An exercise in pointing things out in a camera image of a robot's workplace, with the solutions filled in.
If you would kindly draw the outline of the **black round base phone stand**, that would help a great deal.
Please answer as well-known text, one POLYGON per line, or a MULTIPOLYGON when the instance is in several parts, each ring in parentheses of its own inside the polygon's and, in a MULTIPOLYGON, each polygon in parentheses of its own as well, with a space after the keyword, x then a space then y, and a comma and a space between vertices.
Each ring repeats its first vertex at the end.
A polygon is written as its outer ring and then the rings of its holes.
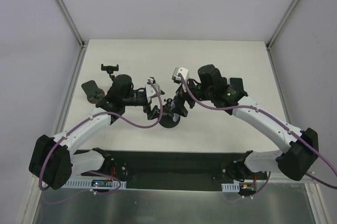
POLYGON ((112 65, 104 65, 101 64, 101 71, 106 72, 109 75, 109 78, 113 82, 115 80, 115 75, 114 73, 119 71, 119 65, 116 64, 115 66, 112 65))

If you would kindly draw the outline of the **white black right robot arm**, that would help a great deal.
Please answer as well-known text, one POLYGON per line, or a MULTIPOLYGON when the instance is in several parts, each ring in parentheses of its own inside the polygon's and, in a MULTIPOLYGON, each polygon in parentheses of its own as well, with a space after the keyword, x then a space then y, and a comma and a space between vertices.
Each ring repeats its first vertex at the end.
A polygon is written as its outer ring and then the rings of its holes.
POLYGON ((173 99, 173 113, 186 117, 185 103, 193 107, 203 101, 212 103, 212 110, 225 111, 248 123, 265 135, 276 146, 276 151, 246 151, 225 169, 237 181, 249 179, 255 173, 270 171, 300 181, 317 160, 318 134, 311 128, 302 130, 263 111, 244 90, 241 78, 223 77, 213 64, 198 69, 200 81, 189 77, 189 71, 177 67, 172 80, 179 84, 173 99))

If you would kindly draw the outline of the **lilac case smartphone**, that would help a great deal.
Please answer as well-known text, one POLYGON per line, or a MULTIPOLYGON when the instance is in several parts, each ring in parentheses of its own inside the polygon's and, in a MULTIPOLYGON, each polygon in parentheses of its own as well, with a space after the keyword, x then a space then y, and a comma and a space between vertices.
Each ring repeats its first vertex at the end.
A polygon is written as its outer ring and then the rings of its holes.
POLYGON ((176 122, 179 119, 179 115, 174 112, 174 109, 175 109, 175 103, 173 100, 171 100, 168 115, 172 118, 174 122, 176 122))

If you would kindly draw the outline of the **black smartphone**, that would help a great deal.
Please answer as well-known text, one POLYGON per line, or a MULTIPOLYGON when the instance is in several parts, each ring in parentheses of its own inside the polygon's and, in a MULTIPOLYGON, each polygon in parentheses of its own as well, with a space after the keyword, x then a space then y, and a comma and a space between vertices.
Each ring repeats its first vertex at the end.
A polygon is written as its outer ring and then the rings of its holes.
POLYGON ((229 79, 229 84, 230 84, 230 85, 237 85, 237 86, 239 86, 240 83, 241 83, 241 79, 240 79, 240 78, 231 77, 231 78, 229 79))

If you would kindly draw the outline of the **blue case smartphone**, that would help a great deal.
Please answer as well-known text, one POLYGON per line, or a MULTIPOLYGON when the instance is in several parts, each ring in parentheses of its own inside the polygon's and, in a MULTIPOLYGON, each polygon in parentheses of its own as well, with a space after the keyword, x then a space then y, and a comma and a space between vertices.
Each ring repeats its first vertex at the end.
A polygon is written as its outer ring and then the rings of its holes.
POLYGON ((241 78, 237 78, 237 85, 241 92, 244 92, 243 80, 241 78))

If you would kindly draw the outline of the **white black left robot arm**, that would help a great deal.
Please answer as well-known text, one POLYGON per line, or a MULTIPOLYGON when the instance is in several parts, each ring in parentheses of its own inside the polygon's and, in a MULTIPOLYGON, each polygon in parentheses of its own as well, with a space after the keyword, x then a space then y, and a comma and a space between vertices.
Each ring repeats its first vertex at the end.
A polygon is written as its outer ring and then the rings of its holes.
POLYGON ((163 106, 151 107, 152 99, 160 99, 164 94, 160 85, 149 77, 143 88, 135 90, 133 87, 129 75, 116 76, 107 94, 77 125, 52 137, 42 135, 36 140, 28 169, 38 177, 41 191, 61 188, 72 175, 91 171, 99 176, 108 175, 112 158, 103 150, 93 149, 83 154, 76 154, 76 151, 118 119, 137 126, 123 117, 127 106, 141 106, 149 120, 160 122, 163 106))

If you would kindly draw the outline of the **wooden base phone stand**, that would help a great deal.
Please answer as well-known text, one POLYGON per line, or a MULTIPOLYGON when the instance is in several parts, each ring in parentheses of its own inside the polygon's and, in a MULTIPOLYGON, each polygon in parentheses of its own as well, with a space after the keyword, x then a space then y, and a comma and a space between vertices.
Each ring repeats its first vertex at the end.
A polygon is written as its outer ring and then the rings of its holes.
POLYGON ((105 96, 105 92, 98 87, 94 80, 83 83, 81 88, 91 104, 97 104, 105 96))

